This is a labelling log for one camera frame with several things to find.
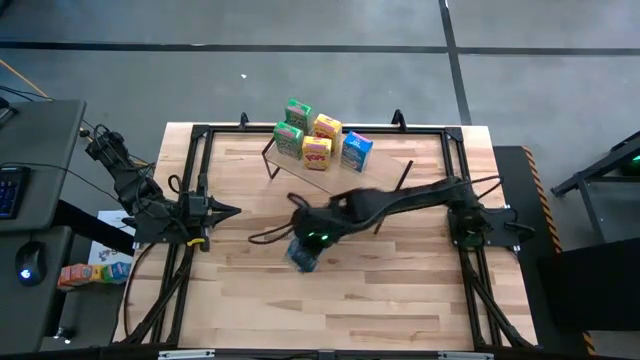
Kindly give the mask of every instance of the blue box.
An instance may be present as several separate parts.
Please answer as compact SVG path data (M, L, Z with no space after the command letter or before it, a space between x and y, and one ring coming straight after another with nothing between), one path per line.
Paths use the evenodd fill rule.
M349 132L342 143L342 164L355 171L364 171L372 147L373 141L353 131Z

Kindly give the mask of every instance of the gray floor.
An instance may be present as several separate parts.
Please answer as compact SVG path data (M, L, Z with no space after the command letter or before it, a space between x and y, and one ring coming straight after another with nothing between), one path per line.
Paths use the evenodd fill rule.
M634 0L449 0L458 46L640 47ZM0 37L42 41L444 46L437 0L18 0ZM169 121L282 119L289 97L348 122L460 124L447 55L0 50L50 96L85 99L86 119L155 160ZM461 56L471 119L494 144L532 148L546 188L638 130L640 57ZM0 83L29 90L0 69ZM103 188L76 148L72 169ZM117 204L69 177L64 197ZM552 210L566 249L595 243L581 199ZM594 332L600 354L640 358L640 334Z

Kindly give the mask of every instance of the wooden tabletop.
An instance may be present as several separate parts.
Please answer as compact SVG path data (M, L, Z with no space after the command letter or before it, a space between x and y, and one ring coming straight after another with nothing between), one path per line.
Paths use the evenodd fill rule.
M167 178L182 176L192 125L167 124L155 180L169 197L174 194ZM488 128L462 129L472 179L496 175ZM376 151L415 162L404 186L444 177L436 137L368 137ZM218 201L242 208L242 213L215 228L211 252L196 252L180 346L472 350L460 263L450 244L443 206L396 214L385 220L377 235L367 230L343 239L321 256L317 271L310 274L297 273L284 260L288 241L266 246L247 242L249 235L289 221L295 207L285 198L288 192L313 205L324 204L328 197L284 171L270 180L260 155L269 139L269 134L216 134L209 191ZM476 192L491 185L477 184ZM500 188L482 200L489 207L504 204ZM158 296L166 252L167 246L156 246L133 279L131 327ZM517 259L501 248L487 248L486 255L496 302L520 333L537 343ZM489 341L486 312L479 307ZM173 301L167 309L165 329ZM114 340L123 338L119 323Z

